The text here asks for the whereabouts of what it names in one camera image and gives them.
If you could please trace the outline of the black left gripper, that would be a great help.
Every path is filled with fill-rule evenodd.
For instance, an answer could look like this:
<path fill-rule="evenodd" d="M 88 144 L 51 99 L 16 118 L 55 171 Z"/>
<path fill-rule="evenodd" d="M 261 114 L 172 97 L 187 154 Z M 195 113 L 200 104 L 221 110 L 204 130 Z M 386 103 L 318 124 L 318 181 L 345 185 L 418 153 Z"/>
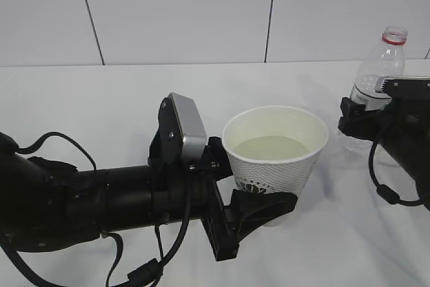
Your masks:
<path fill-rule="evenodd" d="M 151 205 L 156 224 L 180 222 L 179 236 L 164 257 L 170 261 L 184 240 L 189 222 L 202 222 L 216 261 L 234 259 L 239 241 L 264 224 L 291 213 L 298 201 L 289 192 L 256 194 L 233 190 L 225 206 L 218 181 L 233 175 L 220 137 L 211 136 L 203 155 L 196 161 L 176 161 L 168 165 L 161 158 L 159 134 L 150 144 Z"/>

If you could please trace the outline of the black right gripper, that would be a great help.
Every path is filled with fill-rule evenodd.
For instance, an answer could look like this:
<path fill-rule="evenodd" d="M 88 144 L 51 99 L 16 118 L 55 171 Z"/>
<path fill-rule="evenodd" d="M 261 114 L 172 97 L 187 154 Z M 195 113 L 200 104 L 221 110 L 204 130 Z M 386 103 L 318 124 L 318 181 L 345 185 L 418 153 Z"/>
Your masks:
<path fill-rule="evenodd" d="M 393 99 L 383 110 L 365 108 L 343 97 L 338 130 L 345 136 L 373 140 L 373 153 L 382 146 L 414 180 L 418 198 L 402 199 L 373 173 L 377 194 L 391 205 L 429 208 L 429 100 Z"/>

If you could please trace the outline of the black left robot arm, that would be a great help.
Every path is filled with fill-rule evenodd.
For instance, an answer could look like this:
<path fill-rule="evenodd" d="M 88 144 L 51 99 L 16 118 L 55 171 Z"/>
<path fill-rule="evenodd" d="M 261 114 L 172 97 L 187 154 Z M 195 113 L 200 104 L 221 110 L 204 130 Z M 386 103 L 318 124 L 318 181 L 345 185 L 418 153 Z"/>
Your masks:
<path fill-rule="evenodd" d="M 21 252 L 57 251 L 106 233 L 189 218 L 201 220 L 215 259 L 224 261 L 298 200 L 293 193 L 252 188 L 234 190 L 224 205 L 218 182 L 232 171 L 217 137 L 196 161 L 166 162 L 155 138 L 147 165 L 90 171 L 36 157 L 41 146 L 37 140 L 22 149 L 1 136 L 1 224 Z"/>

